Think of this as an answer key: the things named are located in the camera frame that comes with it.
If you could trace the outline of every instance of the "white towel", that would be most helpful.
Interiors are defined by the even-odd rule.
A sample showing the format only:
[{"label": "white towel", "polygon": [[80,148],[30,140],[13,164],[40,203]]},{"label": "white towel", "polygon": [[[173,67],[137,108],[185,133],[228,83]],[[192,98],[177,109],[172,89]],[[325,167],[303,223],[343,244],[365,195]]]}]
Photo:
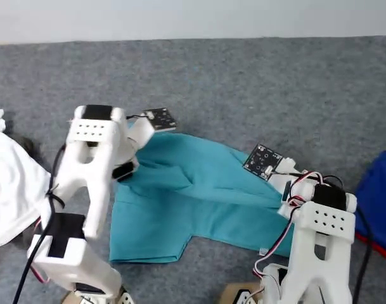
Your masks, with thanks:
[{"label": "white towel", "polygon": [[0,246],[39,217],[38,208],[45,202],[48,182],[49,173],[0,132]]}]

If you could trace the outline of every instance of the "blue cloth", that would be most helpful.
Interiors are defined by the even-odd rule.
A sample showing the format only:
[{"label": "blue cloth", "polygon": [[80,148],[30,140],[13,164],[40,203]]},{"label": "blue cloth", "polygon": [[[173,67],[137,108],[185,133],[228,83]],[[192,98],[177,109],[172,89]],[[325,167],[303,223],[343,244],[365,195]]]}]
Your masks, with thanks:
[{"label": "blue cloth", "polygon": [[[386,250],[386,151],[376,158],[364,175],[356,197],[371,226],[375,243]],[[356,231],[367,235],[359,217],[356,217]]]},{"label": "blue cloth", "polygon": [[[192,236],[258,250],[287,221],[281,195],[242,168],[245,153],[222,144],[161,133],[138,152],[140,167],[117,184],[110,260],[173,262]],[[277,254],[288,256],[292,232]]]}]

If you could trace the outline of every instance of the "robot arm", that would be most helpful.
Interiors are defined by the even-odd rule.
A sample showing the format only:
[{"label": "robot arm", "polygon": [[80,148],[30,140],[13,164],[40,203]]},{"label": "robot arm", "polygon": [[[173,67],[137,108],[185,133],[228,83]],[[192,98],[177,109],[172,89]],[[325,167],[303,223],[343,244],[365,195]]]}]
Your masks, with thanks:
[{"label": "robot arm", "polygon": [[[271,250],[255,264],[264,287],[261,303],[351,304],[349,267],[356,197],[326,184],[318,174],[316,180],[307,178],[306,171],[295,170],[292,159],[261,145],[244,167],[282,194],[278,213],[289,219],[288,227],[295,223],[288,267],[270,264],[257,270]],[[323,253],[317,256],[318,248]]]},{"label": "robot arm", "polygon": [[[133,303],[122,287],[120,274],[94,253],[87,240],[96,239],[101,233],[112,179],[123,179],[138,168],[135,154],[151,139],[155,129],[146,116],[128,129],[120,108],[88,105],[75,110],[53,194],[68,201],[78,188],[87,187],[89,210],[87,216],[63,213],[54,199],[56,213],[51,217],[45,199],[41,210],[43,228],[53,220],[34,258],[34,264],[50,279],[80,297],[81,302],[74,303]],[[28,257],[39,238],[35,234]]]}]

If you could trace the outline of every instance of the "teal cloth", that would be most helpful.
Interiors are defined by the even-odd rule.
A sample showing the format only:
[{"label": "teal cloth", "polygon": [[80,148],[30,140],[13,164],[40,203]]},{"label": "teal cloth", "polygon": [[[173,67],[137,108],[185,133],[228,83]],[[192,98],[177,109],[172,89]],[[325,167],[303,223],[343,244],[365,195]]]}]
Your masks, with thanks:
[{"label": "teal cloth", "polygon": [[[269,248],[287,221],[281,195],[242,168],[247,154],[184,134],[160,133],[138,151],[140,167],[117,184],[110,260],[177,261],[192,236]],[[288,256],[292,231],[277,254]]]}]

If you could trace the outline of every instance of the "gray carpet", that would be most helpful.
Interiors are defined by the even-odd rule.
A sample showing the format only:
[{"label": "gray carpet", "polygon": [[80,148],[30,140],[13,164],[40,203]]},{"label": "gray carpet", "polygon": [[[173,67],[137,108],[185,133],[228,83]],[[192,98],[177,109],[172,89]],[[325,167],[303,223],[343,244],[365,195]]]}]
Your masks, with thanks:
[{"label": "gray carpet", "polygon": [[[0,107],[50,164],[77,105],[128,113],[166,106],[179,131],[249,152],[258,141],[299,168],[341,176],[354,189],[386,149],[386,37],[133,41],[0,46]],[[85,192],[67,202],[85,212]],[[108,256],[110,216],[94,244]],[[352,248],[351,288],[364,253]],[[194,238],[180,261],[115,265],[140,303],[215,303],[227,282],[253,280],[256,252]],[[270,262],[286,261],[278,256]],[[0,249],[0,303],[25,263]],[[63,290],[30,275],[20,303],[59,303]],[[360,304],[386,303],[386,260],[374,253]]]}]

